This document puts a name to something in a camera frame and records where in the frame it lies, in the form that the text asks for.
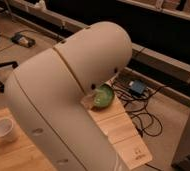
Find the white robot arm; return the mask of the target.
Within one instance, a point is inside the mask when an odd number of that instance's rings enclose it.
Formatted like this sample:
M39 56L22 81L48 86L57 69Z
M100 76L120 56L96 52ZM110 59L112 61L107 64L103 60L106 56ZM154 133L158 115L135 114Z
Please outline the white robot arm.
M8 108L57 171L129 171L81 100L131 56L128 33L98 22L26 60L8 77Z

